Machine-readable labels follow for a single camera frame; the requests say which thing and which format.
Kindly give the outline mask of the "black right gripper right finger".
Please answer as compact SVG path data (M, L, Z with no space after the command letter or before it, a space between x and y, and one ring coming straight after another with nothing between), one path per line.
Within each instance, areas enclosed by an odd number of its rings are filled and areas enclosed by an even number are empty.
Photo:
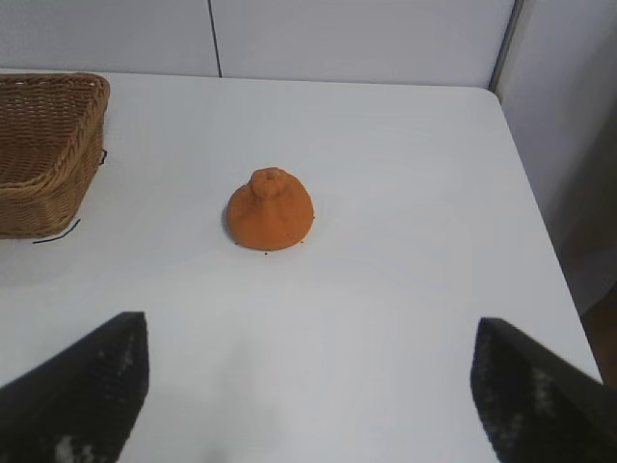
M615 461L615 390L506 320L479 320L469 380L498 461Z

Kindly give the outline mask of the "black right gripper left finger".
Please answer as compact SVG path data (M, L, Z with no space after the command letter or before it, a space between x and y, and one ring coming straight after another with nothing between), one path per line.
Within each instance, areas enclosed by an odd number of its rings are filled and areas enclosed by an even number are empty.
M2 461L118 461L148 385L146 316L120 313L2 387Z

